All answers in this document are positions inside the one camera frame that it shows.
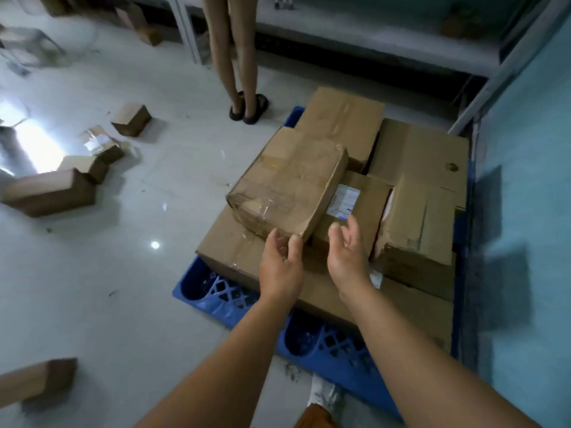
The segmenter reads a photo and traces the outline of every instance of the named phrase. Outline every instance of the person's left hand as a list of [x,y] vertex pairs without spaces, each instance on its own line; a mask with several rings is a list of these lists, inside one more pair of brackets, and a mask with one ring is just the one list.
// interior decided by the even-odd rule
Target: person's left hand
[[261,299],[286,303],[291,308],[302,291],[302,238],[278,237],[274,228],[266,239],[260,263]]

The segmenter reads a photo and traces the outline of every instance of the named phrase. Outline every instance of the white sneaker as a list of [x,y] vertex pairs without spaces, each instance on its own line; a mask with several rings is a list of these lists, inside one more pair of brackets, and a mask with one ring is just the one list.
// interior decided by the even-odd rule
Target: white sneaker
[[317,374],[313,374],[310,399],[307,401],[308,407],[311,404],[319,404],[330,414],[333,414],[338,409],[342,396],[343,389],[341,387],[319,377]]

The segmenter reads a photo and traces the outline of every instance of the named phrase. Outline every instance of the blue plastic pallet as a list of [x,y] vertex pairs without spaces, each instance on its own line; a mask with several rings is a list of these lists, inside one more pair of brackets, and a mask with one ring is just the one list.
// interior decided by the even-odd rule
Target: blue plastic pallet
[[[304,108],[295,107],[284,126],[294,127]],[[456,357],[459,320],[463,300],[463,261],[466,219],[462,215],[454,226],[458,248],[454,295],[452,355]],[[216,273],[196,257],[172,292],[173,296],[233,328],[258,300],[258,293],[243,288]],[[283,357],[336,383],[372,406],[400,418],[379,371],[358,334],[345,331],[292,309],[277,340],[276,351]]]

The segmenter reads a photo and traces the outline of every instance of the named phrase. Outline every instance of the black slipper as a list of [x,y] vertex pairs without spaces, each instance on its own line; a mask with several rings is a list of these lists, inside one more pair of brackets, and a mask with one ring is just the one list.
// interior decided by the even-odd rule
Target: black slipper
[[[244,92],[243,91],[239,92],[238,96],[244,96]],[[232,111],[232,105],[230,105],[230,120],[233,120],[234,122],[239,122],[244,117],[245,113],[246,113],[246,102],[244,99],[242,99],[242,109],[237,114],[234,111]]]
[[252,117],[244,116],[244,123],[246,124],[256,124],[262,114],[266,112],[266,109],[269,107],[269,100],[264,95],[258,93],[256,94],[256,102],[258,106],[256,107],[256,113]]

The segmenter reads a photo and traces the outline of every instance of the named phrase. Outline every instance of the hand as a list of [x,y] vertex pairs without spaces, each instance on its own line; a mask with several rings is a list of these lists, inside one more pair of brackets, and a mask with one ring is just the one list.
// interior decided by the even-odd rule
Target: hand
[[302,291],[302,238],[277,236],[274,228],[266,239],[260,263],[261,299],[286,303],[291,309]]
[[362,284],[371,284],[361,231],[353,215],[348,216],[347,224],[349,227],[334,222],[329,227],[327,257],[327,268],[344,302],[348,292]]

